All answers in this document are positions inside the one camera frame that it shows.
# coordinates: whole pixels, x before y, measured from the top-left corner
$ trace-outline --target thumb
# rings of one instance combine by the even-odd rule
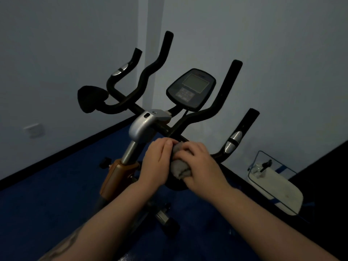
[[[189,189],[192,189],[193,186],[194,186],[194,178],[193,177],[185,177],[182,179],[186,186],[189,188]]]
[[[172,155],[172,148],[173,148],[173,142],[172,140],[167,140],[166,143],[163,146],[163,151],[162,151],[162,156],[161,156],[161,161],[168,162],[171,158]]]

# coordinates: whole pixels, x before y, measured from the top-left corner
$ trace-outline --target blue floor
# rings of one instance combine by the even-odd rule
[[[0,192],[0,260],[37,260],[86,222],[107,175],[98,164],[104,157],[114,161],[123,155],[130,142],[128,129]],[[180,231],[168,239],[158,222],[148,218],[127,260],[259,260],[221,215],[191,191],[161,187],[157,196],[172,203],[169,215]]]

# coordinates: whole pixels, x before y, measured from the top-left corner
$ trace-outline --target white wall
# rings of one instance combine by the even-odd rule
[[[77,90],[105,88],[130,59],[137,15],[138,0],[1,2],[0,179],[132,115],[85,114]],[[135,84],[133,71],[117,88],[128,94]],[[33,123],[44,125],[44,137],[24,134]]]
[[[165,0],[161,40],[166,30],[174,40],[152,107],[172,107],[165,90],[191,68],[217,79],[210,106],[239,59],[223,109],[183,135],[217,152],[252,107],[261,114],[224,164],[246,178],[263,150],[302,170],[348,138],[347,7],[348,0]]]

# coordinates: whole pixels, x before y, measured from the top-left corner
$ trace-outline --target black baseboard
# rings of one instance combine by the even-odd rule
[[[54,155],[51,155],[45,159],[42,159],[41,161],[28,166],[2,180],[0,180],[0,190],[3,190],[5,188],[8,188],[12,186],[13,184],[16,184],[17,182],[20,182],[21,180],[24,180],[25,178],[35,174],[36,172],[52,165],[53,163],[58,162],[59,160],[62,160],[63,158],[66,158],[67,156],[99,141],[100,139],[120,130],[121,128],[129,125],[135,120],[136,116],[132,116],[130,118],[127,118],[126,120],[115,124],[93,136],[90,136],[89,138],[86,138],[66,149],[63,149],[62,151],[59,151],[58,153],[55,153]]]

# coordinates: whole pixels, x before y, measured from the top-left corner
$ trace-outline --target wall outlet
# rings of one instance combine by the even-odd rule
[[[45,135],[44,126],[40,123],[35,123],[23,128],[30,138],[38,138]]]

